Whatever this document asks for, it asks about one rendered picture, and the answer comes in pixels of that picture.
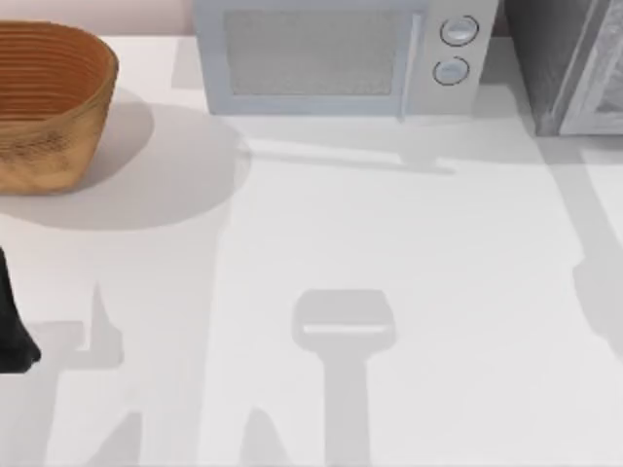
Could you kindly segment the microwave oven door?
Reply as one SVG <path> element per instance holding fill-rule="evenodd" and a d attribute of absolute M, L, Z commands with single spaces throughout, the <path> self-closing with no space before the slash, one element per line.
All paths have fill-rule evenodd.
<path fill-rule="evenodd" d="M 398 116 L 425 0 L 193 0 L 215 115 Z"/>

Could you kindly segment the pale microwave oven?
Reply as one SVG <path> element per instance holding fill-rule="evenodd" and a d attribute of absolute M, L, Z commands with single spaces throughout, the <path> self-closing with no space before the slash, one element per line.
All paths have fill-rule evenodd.
<path fill-rule="evenodd" d="M 492 37 L 499 0 L 425 0 L 423 20 L 410 86 L 409 113 L 419 116 L 463 115 L 470 112 L 480 86 L 484 61 Z M 440 37 L 444 21 L 461 16 L 474 17 L 479 23 L 477 37 L 463 47 L 450 47 Z M 462 83 L 444 87 L 432 76 L 435 64 L 453 56 L 464 58 L 470 74 Z"/>

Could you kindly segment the microwave knob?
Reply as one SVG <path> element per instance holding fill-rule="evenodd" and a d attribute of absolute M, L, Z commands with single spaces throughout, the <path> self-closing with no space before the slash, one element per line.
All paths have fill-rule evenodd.
<path fill-rule="evenodd" d="M 479 23 L 474 17 L 449 18 L 441 26 L 440 37 L 450 47 L 463 47 L 477 37 L 479 29 Z"/>
<path fill-rule="evenodd" d="M 468 78 L 469 74 L 469 63 L 459 56 L 438 61 L 432 70 L 435 82 L 444 87 L 456 86 L 462 83 Z"/>

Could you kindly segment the brown woven basket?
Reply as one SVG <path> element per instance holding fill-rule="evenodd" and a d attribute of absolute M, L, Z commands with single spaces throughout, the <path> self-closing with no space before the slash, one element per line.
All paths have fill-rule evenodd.
<path fill-rule="evenodd" d="M 46 195 L 85 176 L 119 73 L 83 29 L 0 19 L 0 195 Z"/>

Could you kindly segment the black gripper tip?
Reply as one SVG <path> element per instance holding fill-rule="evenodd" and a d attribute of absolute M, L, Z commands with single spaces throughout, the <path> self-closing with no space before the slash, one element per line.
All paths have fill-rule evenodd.
<path fill-rule="evenodd" d="M 0 375 L 25 374 L 41 357 L 18 313 L 6 256 L 0 247 Z"/>

